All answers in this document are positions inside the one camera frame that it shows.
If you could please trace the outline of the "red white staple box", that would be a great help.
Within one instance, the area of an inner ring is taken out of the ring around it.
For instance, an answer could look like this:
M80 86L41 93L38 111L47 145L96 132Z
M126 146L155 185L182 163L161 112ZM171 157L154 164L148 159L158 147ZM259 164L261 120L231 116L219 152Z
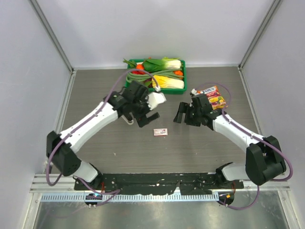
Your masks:
M154 136L167 136L168 135L168 130L167 128L158 128L153 130L153 135Z

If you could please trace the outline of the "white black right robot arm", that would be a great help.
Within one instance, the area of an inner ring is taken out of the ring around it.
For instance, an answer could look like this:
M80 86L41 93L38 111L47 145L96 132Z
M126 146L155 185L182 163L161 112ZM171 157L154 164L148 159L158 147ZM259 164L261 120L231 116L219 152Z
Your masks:
M286 162L274 136L264 137L251 132L235 122L224 109L213 109L204 94L193 95L191 100L179 104L175 123L206 126L228 138L245 153L245 163L230 162L216 169L218 187L227 188L235 180L250 180L261 186L286 172Z

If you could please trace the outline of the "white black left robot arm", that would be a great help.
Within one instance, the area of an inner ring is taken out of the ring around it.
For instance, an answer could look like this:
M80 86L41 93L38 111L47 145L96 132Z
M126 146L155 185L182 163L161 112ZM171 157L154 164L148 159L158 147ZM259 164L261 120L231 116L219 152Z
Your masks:
M102 173L91 163L77 157L80 148L96 133L120 117L127 122L136 121L144 127L159 118L158 113L147 116L166 98L159 89L150 92L143 84L133 81L121 91L110 92L99 105L88 115L70 128L47 135L46 156L48 163L53 164L61 176L74 176L85 183L90 190L97 190L102 183Z

